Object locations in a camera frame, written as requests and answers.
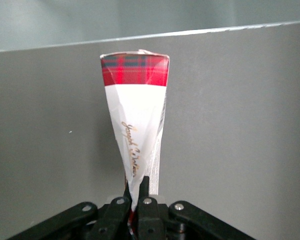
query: gray wall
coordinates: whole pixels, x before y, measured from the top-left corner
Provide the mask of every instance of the gray wall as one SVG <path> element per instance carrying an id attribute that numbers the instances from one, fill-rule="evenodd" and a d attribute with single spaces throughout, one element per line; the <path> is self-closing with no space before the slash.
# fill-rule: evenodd
<path id="1" fill-rule="evenodd" d="M 159 194 L 259 240 L 300 240 L 300 24 L 0 52 L 0 240 L 124 170 L 99 55 L 171 57 Z"/>
<path id="2" fill-rule="evenodd" d="M 0 50 L 300 20 L 300 0 L 0 0 Z"/>

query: gray panel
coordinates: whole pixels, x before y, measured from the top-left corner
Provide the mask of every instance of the gray panel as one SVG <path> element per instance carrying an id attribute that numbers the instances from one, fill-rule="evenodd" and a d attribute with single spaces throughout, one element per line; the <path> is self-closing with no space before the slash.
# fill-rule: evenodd
<path id="1" fill-rule="evenodd" d="M 99 55 L 171 57 L 159 193 L 300 239 L 300 24 L 0 52 L 0 240 L 121 194 Z"/>

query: red plaid band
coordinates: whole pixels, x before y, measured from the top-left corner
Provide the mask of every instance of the red plaid band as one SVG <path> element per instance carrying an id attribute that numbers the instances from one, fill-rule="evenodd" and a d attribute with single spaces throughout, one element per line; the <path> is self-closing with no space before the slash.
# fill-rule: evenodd
<path id="1" fill-rule="evenodd" d="M 169 57 L 150 54 L 113 54 L 101 59 L 104 85 L 167 86 Z"/>

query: metal screw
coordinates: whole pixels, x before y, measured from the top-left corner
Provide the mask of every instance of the metal screw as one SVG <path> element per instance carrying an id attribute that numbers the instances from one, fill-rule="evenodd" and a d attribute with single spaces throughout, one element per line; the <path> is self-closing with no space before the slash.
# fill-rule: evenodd
<path id="1" fill-rule="evenodd" d="M 84 212 L 88 212 L 88 211 L 90 211 L 91 210 L 91 206 L 90 205 L 87 205 L 87 206 L 85 206 L 84 208 L 82 208 L 82 211 L 84 211 Z"/>
<path id="2" fill-rule="evenodd" d="M 116 204 L 123 204 L 125 203 L 125 200 L 123 198 L 120 198 L 116 201 Z"/>
<path id="3" fill-rule="evenodd" d="M 181 204 L 181 203 L 177 203 L 176 205 L 174 205 L 174 209 L 175 210 L 178 210 L 178 211 L 180 211 L 180 210 L 182 210 L 182 209 L 184 209 L 185 207 Z"/>
<path id="4" fill-rule="evenodd" d="M 152 200 L 151 200 L 151 198 L 145 198 L 145 199 L 143 200 L 143 203 L 144 203 L 144 204 L 150 204 L 150 203 L 152 203 Z"/>

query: cellophane wrapper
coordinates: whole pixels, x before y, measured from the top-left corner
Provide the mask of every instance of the cellophane wrapper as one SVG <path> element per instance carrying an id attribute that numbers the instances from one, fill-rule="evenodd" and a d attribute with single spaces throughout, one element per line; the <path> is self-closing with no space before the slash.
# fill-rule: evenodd
<path id="1" fill-rule="evenodd" d="M 170 58 L 146 50 L 104 54 L 100 58 L 134 212 L 145 175 L 150 178 L 149 193 L 158 194 Z"/>

